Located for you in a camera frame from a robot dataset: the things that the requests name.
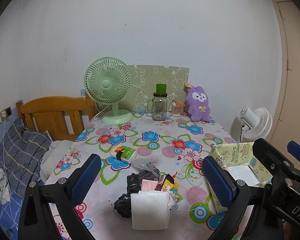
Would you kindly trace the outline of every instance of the stuffed animal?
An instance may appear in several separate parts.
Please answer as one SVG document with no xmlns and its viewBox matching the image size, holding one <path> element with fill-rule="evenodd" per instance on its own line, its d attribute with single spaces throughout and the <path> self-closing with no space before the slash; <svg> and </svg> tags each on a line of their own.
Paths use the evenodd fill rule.
<svg viewBox="0 0 300 240">
<path fill-rule="evenodd" d="M 208 97 L 202 87 L 188 88 L 186 102 L 189 105 L 188 113 L 193 122 L 210 121 L 210 108 L 208 106 Z"/>
</svg>

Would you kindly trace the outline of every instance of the jar handle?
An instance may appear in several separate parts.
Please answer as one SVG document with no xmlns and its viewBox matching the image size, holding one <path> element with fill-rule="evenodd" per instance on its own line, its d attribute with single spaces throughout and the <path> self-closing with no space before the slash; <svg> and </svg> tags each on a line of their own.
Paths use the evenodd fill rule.
<svg viewBox="0 0 300 240">
<path fill-rule="evenodd" d="M 148 101 L 148 103 L 147 103 L 147 111 L 148 111 L 148 113 L 152 113 L 152 108 L 153 108 L 153 104 L 152 104 L 152 102 L 153 102 L 153 98 L 152 99 L 150 99 L 149 101 Z"/>
</svg>

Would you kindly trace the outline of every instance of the black cable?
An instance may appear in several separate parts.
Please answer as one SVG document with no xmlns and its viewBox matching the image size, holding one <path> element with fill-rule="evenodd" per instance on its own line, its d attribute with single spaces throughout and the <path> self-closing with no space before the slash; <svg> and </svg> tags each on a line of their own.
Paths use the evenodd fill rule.
<svg viewBox="0 0 300 240">
<path fill-rule="evenodd" d="M 244 127 L 244 125 L 243 126 L 241 126 L 241 132 L 240 132 L 240 142 L 241 142 L 241 135 L 242 135 L 242 128 Z"/>
</svg>

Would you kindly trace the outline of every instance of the fan stand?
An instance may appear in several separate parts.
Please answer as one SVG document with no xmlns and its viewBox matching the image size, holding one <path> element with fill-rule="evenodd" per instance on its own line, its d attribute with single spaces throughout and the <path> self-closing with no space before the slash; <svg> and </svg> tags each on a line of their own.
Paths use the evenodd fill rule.
<svg viewBox="0 0 300 240">
<path fill-rule="evenodd" d="M 105 113 L 102 117 L 102 121 L 106 124 L 123 124 L 130 122 L 133 119 L 133 115 L 128 110 L 119 109 L 118 103 L 112 104 L 112 110 Z"/>
</svg>

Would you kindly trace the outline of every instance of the floral tablecloth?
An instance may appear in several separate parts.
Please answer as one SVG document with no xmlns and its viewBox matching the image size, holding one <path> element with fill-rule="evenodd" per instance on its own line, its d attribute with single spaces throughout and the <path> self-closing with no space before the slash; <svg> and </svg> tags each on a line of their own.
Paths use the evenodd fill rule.
<svg viewBox="0 0 300 240">
<path fill-rule="evenodd" d="M 202 159 L 215 143 L 233 143 L 231 136 L 213 119 L 192 122 L 186 113 L 165 121 L 153 121 L 146 112 L 132 112 L 134 118 L 123 125 L 107 125 L 95 119 L 73 143 L 56 166 L 46 184 L 69 177 L 82 166 L 91 153 L 101 157 L 102 167 L 84 202 L 75 209 L 95 239 L 208 239 L 225 213 L 217 214 L 204 174 Z M 138 231 L 132 229 L 131 219 L 122 218 L 113 204 L 126 193 L 126 177 L 138 171 L 110 157 L 115 145 L 137 150 L 143 157 L 157 158 L 158 169 L 169 173 L 176 186 L 171 189 L 179 201 L 172 207 L 168 229 Z M 69 239 L 66 228 L 51 204 L 51 210 L 61 235 Z M 234 239 L 243 228 L 239 227 Z"/>
</svg>

